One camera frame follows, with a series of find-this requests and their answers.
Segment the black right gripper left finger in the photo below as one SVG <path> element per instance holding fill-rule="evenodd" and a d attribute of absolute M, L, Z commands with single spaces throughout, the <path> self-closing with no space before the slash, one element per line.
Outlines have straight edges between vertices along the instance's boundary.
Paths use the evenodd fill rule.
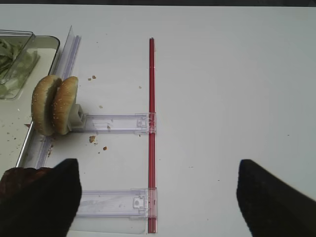
<path fill-rule="evenodd" d="M 82 188 L 77 159 L 65 159 L 13 196 L 0 201 L 2 237 L 65 237 Z"/>

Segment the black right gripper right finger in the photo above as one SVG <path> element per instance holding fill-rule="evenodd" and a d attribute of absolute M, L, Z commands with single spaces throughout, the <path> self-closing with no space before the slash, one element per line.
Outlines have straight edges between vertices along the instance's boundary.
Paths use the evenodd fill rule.
<path fill-rule="evenodd" d="M 240 161 L 237 202 L 254 237 L 314 237 L 316 202 L 250 159 Z"/>

